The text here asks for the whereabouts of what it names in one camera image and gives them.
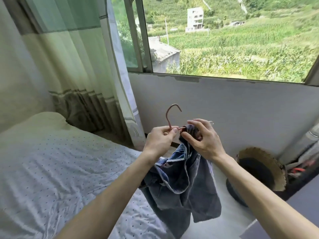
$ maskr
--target right arm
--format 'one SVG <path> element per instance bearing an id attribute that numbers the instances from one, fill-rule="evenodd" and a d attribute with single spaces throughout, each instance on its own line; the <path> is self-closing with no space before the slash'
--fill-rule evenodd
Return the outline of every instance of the right arm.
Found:
<path id="1" fill-rule="evenodd" d="M 212 161 L 226 175 L 245 200 L 254 216 L 271 239 L 318 239 L 319 228 L 303 217 L 259 180 L 226 154 L 219 136 L 210 122 L 202 119 L 188 121 L 201 132 L 202 141 L 187 132 L 181 135 L 205 159 Z"/>

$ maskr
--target floor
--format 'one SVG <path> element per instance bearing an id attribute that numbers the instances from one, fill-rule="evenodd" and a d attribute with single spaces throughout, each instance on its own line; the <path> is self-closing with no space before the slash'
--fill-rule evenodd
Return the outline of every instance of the floor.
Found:
<path id="1" fill-rule="evenodd" d="M 133 148 L 132 145 L 121 142 L 112 134 L 103 131 L 95 134 L 112 142 Z M 174 147 L 170 147 L 163 157 L 170 157 L 175 149 Z M 230 196 L 226 189 L 225 175 L 216 166 L 213 167 L 216 188 L 222 204 L 221 216 L 196 224 L 191 219 L 190 226 L 181 239 L 239 239 L 239 236 L 255 219 L 248 208 L 241 206 Z"/>

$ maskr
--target field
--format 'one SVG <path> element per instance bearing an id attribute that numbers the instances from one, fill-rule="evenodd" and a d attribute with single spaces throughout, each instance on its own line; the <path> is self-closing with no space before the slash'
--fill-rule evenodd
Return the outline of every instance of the field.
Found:
<path id="1" fill-rule="evenodd" d="M 149 36 L 181 51 L 168 73 L 303 82 L 319 54 L 319 0 L 143 0 Z M 185 33 L 187 8 L 203 7 L 209 32 Z M 242 26 L 229 26 L 245 21 Z"/>

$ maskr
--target left arm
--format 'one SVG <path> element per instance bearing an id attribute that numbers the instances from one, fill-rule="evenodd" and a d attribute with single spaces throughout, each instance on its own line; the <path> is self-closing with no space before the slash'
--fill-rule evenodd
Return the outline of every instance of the left arm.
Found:
<path id="1" fill-rule="evenodd" d="M 149 169 L 169 149 L 176 126 L 156 127 L 140 156 L 101 194 L 68 222 L 55 239 L 106 239 Z"/>

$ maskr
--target hand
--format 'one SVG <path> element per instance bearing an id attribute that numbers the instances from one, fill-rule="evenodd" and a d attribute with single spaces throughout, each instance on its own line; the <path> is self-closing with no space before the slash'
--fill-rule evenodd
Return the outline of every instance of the hand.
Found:
<path id="1" fill-rule="evenodd" d="M 172 126 L 170 131 L 169 126 L 154 127 L 147 135 L 143 152 L 151 155 L 152 162 L 156 163 L 158 158 L 168 151 L 178 128 L 178 126 Z"/>
<path id="2" fill-rule="evenodd" d="M 212 162 L 221 162 L 227 154 L 221 144 L 219 136 L 211 126 L 211 123 L 203 119 L 194 119 L 187 121 L 187 123 L 196 126 L 203 139 L 198 141 L 187 132 L 182 132 L 182 137 L 205 159 Z"/>

